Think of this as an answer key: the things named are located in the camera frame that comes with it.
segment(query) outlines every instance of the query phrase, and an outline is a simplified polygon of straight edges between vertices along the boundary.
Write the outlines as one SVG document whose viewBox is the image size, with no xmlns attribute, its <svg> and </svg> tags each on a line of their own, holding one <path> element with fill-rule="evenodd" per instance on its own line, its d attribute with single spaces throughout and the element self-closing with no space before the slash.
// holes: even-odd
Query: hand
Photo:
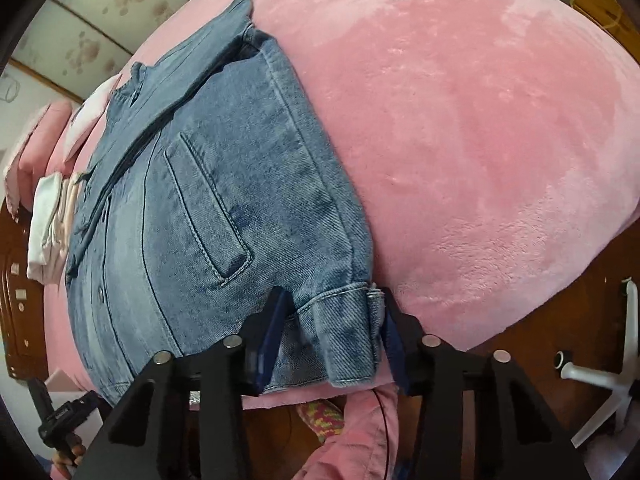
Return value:
<svg viewBox="0 0 640 480">
<path fill-rule="evenodd" d="M 82 462 L 82 456 L 86 453 L 86 448 L 82 445 L 82 440 L 76 435 L 74 435 L 69 442 L 71 446 L 71 451 L 76 456 L 76 459 L 71 462 L 71 459 L 62 455 L 58 450 L 53 454 L 53 465 L 60 472 L 60 474 L 66 478 L 66 480 L 71 480 L 71 473 L 69 472 L 68 466 L 70 465 L 80 465 Z"/>
</svg>

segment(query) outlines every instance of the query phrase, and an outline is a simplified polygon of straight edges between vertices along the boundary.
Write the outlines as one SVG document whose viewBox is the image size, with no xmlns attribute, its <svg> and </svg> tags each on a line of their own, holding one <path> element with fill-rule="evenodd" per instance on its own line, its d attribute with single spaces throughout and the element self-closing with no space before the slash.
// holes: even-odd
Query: white folded garment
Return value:
<svg viewBox="0 0 640 480">
<path fill-rule="evenodd" d="M 62 179 L 53 173 L 38 181 L 27 252 L 27 277 L 44 285 L 59 283 L 68 253 L 76 210 L 78 174 Z"/>
</svg>

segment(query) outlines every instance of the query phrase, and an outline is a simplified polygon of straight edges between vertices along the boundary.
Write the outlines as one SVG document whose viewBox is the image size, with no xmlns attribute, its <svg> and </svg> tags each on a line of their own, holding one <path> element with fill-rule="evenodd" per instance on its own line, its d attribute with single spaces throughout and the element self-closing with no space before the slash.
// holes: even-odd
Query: chair caster wheel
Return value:
<svg viewBox="0 0 640 480">
<path fill-rule="evenodd" d="M 574 360 L 574 354 L 570 350 L 561 350 L 556 352 L 554 357 L 554 368 L 558 371 L 562 370 L 562 367 Z"/>
</svg>

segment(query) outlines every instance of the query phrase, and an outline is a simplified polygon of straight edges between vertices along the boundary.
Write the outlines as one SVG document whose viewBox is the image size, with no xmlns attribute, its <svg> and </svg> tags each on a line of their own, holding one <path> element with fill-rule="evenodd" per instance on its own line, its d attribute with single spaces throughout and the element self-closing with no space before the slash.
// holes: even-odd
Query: white chair base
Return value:
<svg viewBox="0 0 640 480">
<path fill-rule="evenodd" d="M 614 413 L 616 414 L 616 431 L 622 430 L 625 424 L 626 412 L 632 400 L 629 390 L 634 381 L 639 378 L 640 372 L 640 360 L 638 359 L 638 288 L 633 281 L 628 280 L 626 282 L 625 293 L 625 350 L 622 371 L 619 374 L 576 366 L 572 362 L 571 352 L 560 351 L 556 354 L 554 366 L 556 370 L 560 371 L 560 377 L 563 379 L 573 379 L 574 381 L 593 384 L 612 391 L 609 399 L 571 439 L 575 447 L 580 446 L 587 440 Z"/>
</svg>

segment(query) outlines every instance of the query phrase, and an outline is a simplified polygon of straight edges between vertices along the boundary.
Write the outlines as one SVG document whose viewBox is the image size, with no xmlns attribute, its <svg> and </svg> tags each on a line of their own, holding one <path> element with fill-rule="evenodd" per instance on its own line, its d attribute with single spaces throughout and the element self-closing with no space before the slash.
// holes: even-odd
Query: wooden headboard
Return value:
<svg viewBox="0 0 640 480">
<path fill-rule="evenodd" d="M 31 215 L 20 209 L 18 221 L 4 202 L 0 208 L 0 329 L 9 377 L 49 376 L 44 339 L 44 287 L 27 278 Z"/>
</svg>

